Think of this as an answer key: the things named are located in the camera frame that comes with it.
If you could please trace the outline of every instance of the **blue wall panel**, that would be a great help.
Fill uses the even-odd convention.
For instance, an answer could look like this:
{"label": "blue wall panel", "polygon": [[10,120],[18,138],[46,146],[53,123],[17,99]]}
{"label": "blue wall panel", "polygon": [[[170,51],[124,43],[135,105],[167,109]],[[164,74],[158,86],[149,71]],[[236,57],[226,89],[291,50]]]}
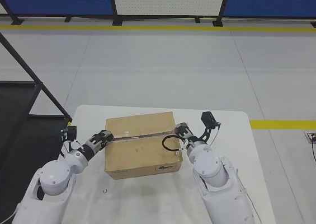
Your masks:
{"label": "blue wall panel", "polygon": [[224,15],[316,17],[316,0],[228,0]]}
{"label": "blue wall panel", "polygon": [[110,0],[6,0],[15,14],[112,15]]}

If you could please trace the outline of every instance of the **small black object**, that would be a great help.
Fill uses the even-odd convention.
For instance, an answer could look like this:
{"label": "small black object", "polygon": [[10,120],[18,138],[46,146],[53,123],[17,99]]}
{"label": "small black object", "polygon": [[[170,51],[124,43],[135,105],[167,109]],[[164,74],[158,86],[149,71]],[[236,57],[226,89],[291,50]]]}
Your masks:
{"label": "small black object", "polygon": [[210,111],[202,112],[201,121],[207,129],[215,129],[219,125]]}
{"label": "small black object", "polygon": [[219,127],[221,123],[215,120],[213,114],[210,111],[202,112],[201,121],[205,125],[205,131],[199,139],[204,142],[207,142],[207,140],[209,140],[210,138],[211,130],[215,129],[216,127]]}
{"label": "small black object", "polygon": [[113,20],[113,24],[112,24],[112,25],[113,25],[113,26],[121,26],[122,23],[123,23],[123,20],[117,18],[117,19],[114,19],[114,20]]}
{"label": "small black object", "polygon": [[77,139],[77,126],[67,127],[67,140],[73,141]]}
{"label": "small black object", "polygon": [[77,126],[68,126],[67,128],[61,130],[63,141],[74,141],[77,139]]}
{"label": "small black object", "polygon": [[72,16],[67,16],[64,22],[70,22],[71,19],[72,19]]}

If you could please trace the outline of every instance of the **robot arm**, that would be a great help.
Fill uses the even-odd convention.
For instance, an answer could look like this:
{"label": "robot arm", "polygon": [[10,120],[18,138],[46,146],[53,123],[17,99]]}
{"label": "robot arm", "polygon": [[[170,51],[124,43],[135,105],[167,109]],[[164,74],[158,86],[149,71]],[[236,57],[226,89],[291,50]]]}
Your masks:
{"label": "robot arm", "polygon": [[[102,130],[93,135],[77,150],[71,150],[63,158],[50,161],[38,169],[18,205],[13,224],[59,224],[63,219],[69,198],[76,183],[76,174],[87,167],[88,162],[113,140],[113,135]],[[39,187],[56,200],[39,200]]]}
{"label": "robot arm", "polygon": [[193,176],[213,224],[255,224],[252,207],[232,163],[219,157],[206,142],[212,129],[220,128],[211,112],[203,112],[206,128],[201,137],[192,134],[186,123],[174,130],[177,138],[187,142],[187,155],[194,165]]}

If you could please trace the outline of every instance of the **white table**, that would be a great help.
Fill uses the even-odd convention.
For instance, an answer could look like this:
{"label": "white table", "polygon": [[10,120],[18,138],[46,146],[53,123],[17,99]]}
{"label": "white table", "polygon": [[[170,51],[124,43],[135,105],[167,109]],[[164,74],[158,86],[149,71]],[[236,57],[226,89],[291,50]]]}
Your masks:
{"label": "white table", "polygon": [[[107,118],[172,111],[176,123],[188,122],[193,133],[201,135],[204,110],[89,106],[77,108],[72,125],[77,140],[85,142],[105,128]],[[227,156],[247,188],[264,224],[275,224],[260,160],[247,114],[237,111],[211,111],[221,122],[212,148]],[[209,141],[212,141],[213,130]],[[77,183],[68,204],[63,224],[77,223],[211,223],[198,186],[192,176],[193,165],[183,151],[179,172],[124,180],[113,180],[104,172],[104,150],[99,152]]]}

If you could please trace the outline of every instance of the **yellow floor stripe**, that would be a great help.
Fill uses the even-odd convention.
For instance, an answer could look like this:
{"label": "yellow floor stripe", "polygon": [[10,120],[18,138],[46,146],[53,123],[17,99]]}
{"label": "yellow floor stripe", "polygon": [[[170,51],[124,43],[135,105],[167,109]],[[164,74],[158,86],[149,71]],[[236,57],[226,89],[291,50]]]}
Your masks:
{"label": "yellow floor stripe", "polygon": [[316,130],[316,120],[250,120],[252,129]]}
{"label": "yellow floor stripe", "polygon": [[259,31],[316,32],[316,28],[291,27],[213,27],[213,26],[76,26],[76,25],[0,25],[2,30],[190,30],[190,31]]}

